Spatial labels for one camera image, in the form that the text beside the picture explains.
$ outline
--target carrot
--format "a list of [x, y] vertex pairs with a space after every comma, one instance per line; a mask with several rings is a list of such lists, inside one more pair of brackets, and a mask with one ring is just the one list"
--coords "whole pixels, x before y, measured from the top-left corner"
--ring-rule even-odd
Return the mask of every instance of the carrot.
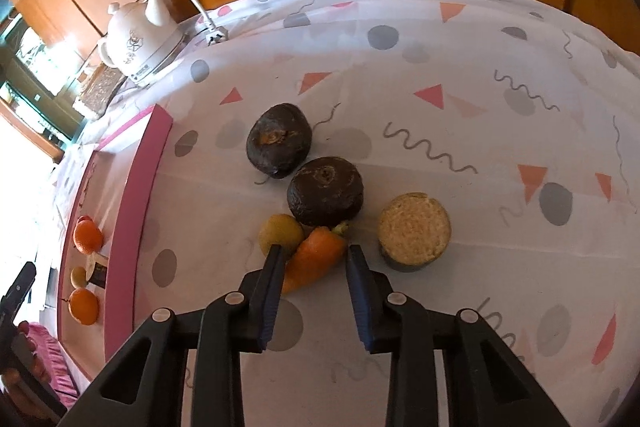
[[346, 222], [333, 230], [317, 227], [300, 243], [285, 268], [283, 294], [311, 284], [329, 272], [347, 248], [347, 241], [342, 237], [346, 229]]

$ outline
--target tablecloth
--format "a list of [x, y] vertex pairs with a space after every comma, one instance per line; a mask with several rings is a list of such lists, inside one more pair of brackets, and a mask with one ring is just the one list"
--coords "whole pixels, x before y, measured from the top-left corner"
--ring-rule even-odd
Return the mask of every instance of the tablecloth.
[[[640, 369], [640, 60], [533, 0], [239, 0], [212, 12], [227, 42], [194, 38], [143, 90], [116, 96], [91, 143], [152, 103], [174, 118], [152, 191], [136, 325], [203, 308], [261, 267], [261, 222], [288, 179], [246, 158], [267, 108], [298, 105], [309, 159], [361, 172], [350, 241], [437, 311], [477, 309], [572, 425], [596, 426]], [[376, 218], [423, 191], [452, 223], [443, 257], [388, 269]], [[280, 302], [274, 340], [242, 357], [247, 425], [384, 422], [388, 355], [358, 340], [344, 266]], [[186, 381], [184, 417], [193, 382]]]

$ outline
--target small round fruit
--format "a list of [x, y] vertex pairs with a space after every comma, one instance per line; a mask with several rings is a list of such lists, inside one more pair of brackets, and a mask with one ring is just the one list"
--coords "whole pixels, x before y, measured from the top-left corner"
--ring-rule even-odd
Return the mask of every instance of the small round fruit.
[[74, 244], [81, 253], [91, 255], [102, 248], [103, 242], [102, 232], [91, 219], [85, 219], [76, 224]]
[[100, 302], [98, 298], [86, 288], [73, 290], [68, 300], [69, 313], [83, 326], [91, 326], [98, 320]]
[[262, 224], [258, 232], [260, 250], [265, 255], [269, 253], [271, 245], [281, 245], [288, 258], [304, 240], [305, 232], [300, 223], [289, 214], [273, 214]]
[[76, 289], [86, 287], [86, 270], [83, 266], [76, 266], [71, 270], [71, 286]]

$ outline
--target hand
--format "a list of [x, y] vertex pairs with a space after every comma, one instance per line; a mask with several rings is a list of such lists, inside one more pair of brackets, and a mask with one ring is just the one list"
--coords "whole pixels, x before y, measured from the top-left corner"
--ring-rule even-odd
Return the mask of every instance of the hand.
[[[27, 335], [29, 333], [29, 323], [27, 321], [23, 321], [18, 324], [18, 331]], [[36, 343], [30, 338], [27, 338], [27, 342], [29, 344], [29, 349], [31, 349], [31, 351], [35, 351], [37, 347]], [[30, 370], [33, 376], [40, 382], [49, 383], [51, 381], [51, 375], [47, 372], [47, 369], [44, 367], [44, 363], [37, 355], [33, 355], [33, 365], [31, 365]], [[18, 387], [18, 382], [20, 382], [20, 373], [18, 373], [17, 369], [7, 369], [7, 371], [1, 375], [1, 378], [2, 384], [6, 390], [6, 395], [11, 398], [21, 413], [42, 420], [47, 418], [47, 415], [42, 412], [40, 408], [36, 406], [36, 404], [34, 404]]]

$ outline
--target white kettle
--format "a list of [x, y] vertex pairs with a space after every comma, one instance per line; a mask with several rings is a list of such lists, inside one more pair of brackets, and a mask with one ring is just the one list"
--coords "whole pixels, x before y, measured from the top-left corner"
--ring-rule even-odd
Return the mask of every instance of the white kettle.
[[178, 48], [184, 37], [162, 0], [109, 4], [107, 36], [98, 41], [98, 54], [135, 83], [154, 72]]

